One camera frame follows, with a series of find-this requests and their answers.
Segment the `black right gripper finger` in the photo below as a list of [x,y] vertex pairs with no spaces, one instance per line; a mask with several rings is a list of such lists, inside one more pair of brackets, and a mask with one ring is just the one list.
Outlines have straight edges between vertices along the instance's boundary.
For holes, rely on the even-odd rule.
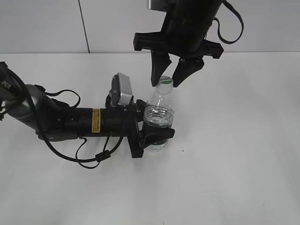
[[151,84],[157,86],[162,74],[171,64],[170,56],[166,52],[151,50]]
[[183,59],[180,58],[178,65],[173,73],[173,86],[178,87],[190,75],[201,70],[204,66],[204,61],[201,57]]

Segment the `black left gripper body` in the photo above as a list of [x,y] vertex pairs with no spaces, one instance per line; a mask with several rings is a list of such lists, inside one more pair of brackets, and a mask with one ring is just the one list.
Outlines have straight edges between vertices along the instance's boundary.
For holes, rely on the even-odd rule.
[[144,150],[141,142],[141,131],[136,118],[136,102],[131,98],[129,105],[111,106],[111,97],[105,100],[105,108],[101,109],[100,133],[103,136],[119,137],[116,145],[109,150],[114,153],[124,137],[127,138],[132,158],[142,158]]

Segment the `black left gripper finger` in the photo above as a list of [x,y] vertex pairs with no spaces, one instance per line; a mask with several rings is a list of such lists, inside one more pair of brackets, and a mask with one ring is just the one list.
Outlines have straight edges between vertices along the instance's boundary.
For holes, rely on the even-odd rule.
[[143,121],[144,111],[147,103],[141,99],[136,100],[136,118],[138,122]]
[[153,126],[144,122],[141,130],[142,147],[143,149],[161,150],[174,134],[175,130],[171,128],[171,125],[167,127]]

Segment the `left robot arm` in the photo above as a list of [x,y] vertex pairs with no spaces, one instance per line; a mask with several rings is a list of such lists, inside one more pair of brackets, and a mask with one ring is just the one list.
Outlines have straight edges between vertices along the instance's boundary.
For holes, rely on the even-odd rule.
[[145,107],[144,101],[133,99],[130,79],[122,73],[113,76],[104,108],[80,108],[58,101],[42,86],[24,84],[5,62],[0,64],[1,116],[34,129],[47,145],[88,137],[127,138],[132,157],[141,158],[146,147],[175,133],[170,127],[139,128]]

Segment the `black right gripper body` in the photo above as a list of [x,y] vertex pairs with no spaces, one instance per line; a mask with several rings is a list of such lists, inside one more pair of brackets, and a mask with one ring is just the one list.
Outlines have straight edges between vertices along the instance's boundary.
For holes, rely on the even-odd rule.
[[220,58],[221,44],[204,38],[221,4],[221,0],[169,1],[161,31],[136,33],[134,49],[170,53],[185,59],[204,55]]

